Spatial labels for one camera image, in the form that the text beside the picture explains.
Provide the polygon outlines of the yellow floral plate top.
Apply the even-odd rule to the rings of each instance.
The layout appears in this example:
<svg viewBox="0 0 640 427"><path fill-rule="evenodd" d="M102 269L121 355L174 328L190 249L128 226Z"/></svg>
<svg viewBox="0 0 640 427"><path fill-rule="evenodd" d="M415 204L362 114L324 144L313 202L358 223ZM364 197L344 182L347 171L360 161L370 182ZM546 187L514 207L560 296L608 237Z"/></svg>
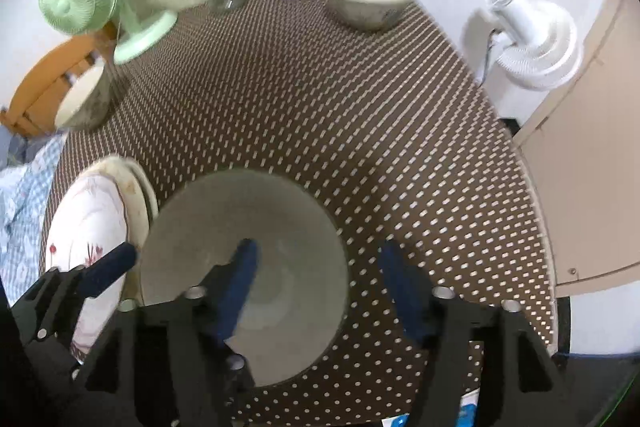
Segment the yellow floral plate top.
<svg viewBox="0 0 640 427"><path fill-rule="evenodd" d="M138 164L118 156L103 158L79 176L89 193L90 209L81 231L87 243L85 262L96 262L122 242L141 253L157 207L154 193Z"/></svg>

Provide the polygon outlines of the green desk fan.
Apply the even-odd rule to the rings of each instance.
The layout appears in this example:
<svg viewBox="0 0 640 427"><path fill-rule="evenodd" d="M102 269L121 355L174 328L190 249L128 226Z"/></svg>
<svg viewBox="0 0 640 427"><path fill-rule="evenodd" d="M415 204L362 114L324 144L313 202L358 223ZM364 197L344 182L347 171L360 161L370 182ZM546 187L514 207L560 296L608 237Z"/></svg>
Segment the green desk fan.
<svg viewBox="0 0 640 427"><path fill-rule="evenodd" d="M171 10L160 10L142 18L130 0L38 0L46 21L65 35L77 36L117 26L113 61L122 65L149 51L178 20Z"/></svg>

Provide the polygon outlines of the wooden chair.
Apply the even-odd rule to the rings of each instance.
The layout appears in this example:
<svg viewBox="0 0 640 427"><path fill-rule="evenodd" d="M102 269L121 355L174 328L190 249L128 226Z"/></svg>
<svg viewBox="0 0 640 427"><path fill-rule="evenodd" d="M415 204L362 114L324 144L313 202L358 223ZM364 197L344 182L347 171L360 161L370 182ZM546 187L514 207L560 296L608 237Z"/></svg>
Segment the wooden chair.
<svg viewBox="0 0 640 427"><path fill-rule="evenodd" d="M92 34L76 36L45 55L25 76L8 108L1 109L1 124L23 138L50 134L54 118L72 83L96 62L110 58L116 28L107 23Z"/></svg>

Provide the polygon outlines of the red patterned white plate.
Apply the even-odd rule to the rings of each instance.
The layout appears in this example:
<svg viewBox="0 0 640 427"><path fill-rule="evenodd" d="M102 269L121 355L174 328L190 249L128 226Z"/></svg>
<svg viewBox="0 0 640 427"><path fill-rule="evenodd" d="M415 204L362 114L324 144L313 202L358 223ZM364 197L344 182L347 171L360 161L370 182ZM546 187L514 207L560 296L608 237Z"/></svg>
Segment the red patterned white plate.
<svg viewBox="0 0 640 427"><path fill-rule="evenodd" d="M128 235L125 206L114 181L102 174L80 176L55 211L46 242L46 267L70 271L90 267L124 243ZM70 352L85 360L119 304L125 279L119 277L99 297L82 305Z"/></svg>

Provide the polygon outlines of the beige cabinet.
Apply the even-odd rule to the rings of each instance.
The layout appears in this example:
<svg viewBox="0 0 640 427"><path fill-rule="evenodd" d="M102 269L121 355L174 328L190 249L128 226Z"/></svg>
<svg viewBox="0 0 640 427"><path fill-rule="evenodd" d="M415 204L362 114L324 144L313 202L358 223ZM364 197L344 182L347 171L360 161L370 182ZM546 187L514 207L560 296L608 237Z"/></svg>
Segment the beige cabinet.
<svg viewBox="0 0 640 427"><path fill-rule="evenodd" d="M639 277L639 0L604 0L577 78L515 138L532 176L560 297Z"/></svg>

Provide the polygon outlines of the brown polka dot tablecloth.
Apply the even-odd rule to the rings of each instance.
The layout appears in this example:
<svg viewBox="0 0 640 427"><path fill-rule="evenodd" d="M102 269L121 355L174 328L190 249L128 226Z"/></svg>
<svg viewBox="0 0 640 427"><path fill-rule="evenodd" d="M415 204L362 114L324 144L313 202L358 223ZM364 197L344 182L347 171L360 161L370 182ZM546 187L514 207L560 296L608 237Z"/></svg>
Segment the brown polka dot tablecloth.
<svg viewBox="0 0 640 427"><path fill-rule="evenodd" d="M159 200L204 174L248 167L306 188L332 216L349 267L345 324L318 361L251 392L239 421L348 425L408 411L425 358L402 333L375 254L407 259L466 300L518 300L556 345L552 277L520 155L484 90L420 6L379 34L322 0L186 10L151 51L108 66L107 122L67 139L49 196L115 154Z"/></svg>

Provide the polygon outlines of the blue checkered cloth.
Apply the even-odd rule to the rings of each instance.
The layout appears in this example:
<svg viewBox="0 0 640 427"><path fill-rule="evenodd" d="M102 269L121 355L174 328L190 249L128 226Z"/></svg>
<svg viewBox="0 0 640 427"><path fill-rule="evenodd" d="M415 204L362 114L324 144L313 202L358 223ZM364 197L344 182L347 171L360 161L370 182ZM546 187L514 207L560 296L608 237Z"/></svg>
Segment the blue checkered cloth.
<svg viewBox="0 0 640 427"><path fill-rule="evenodd" d="M1 166L1 283L10 305L40 277L44 214L66 138L18 143Z"/></svg>

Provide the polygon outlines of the white desk fan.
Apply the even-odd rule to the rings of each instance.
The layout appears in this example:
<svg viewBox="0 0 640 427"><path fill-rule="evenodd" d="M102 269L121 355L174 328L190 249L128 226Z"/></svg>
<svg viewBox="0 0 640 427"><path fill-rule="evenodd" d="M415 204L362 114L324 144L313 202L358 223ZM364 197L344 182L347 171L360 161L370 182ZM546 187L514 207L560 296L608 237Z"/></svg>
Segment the white desk fan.
<svg viewBox="0 0 640 427"><path fill-rule="evenodd" d="M537 92L573 80L584 58L574 18L548 0L485 0L466 22L461 46L480 81L498 67L515 86Z"/></svg>

